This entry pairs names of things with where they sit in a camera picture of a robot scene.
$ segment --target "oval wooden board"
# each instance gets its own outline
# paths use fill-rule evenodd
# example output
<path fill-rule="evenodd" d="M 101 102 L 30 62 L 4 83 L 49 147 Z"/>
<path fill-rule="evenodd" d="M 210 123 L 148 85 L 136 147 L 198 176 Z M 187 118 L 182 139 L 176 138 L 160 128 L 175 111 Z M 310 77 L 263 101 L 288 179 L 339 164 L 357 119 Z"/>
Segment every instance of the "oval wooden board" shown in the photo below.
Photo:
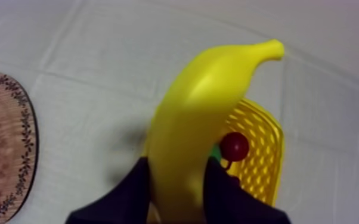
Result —
<path fill-rule="evenodd" d="M 38 129 L 25 90 L 0 73 L 0 223 L 11 219 L 31 189 L 38 160 Z"/>

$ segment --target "yellow toy banana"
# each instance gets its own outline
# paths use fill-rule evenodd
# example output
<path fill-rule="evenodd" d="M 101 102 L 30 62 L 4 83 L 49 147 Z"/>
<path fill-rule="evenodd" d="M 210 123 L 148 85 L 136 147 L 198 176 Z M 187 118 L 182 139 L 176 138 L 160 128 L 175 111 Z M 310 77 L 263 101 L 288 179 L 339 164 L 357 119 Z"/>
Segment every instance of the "yellow toy banana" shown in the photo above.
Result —
<path fill-rule="evenodd" d="M 214 47 L 198 55 L 172 84 L 143 153 L 150 165 L 152 201 L 163 223 L 204 220 L 203 177 L 210 150 L 255 68 L 283 54 L 277 40 Z"/>

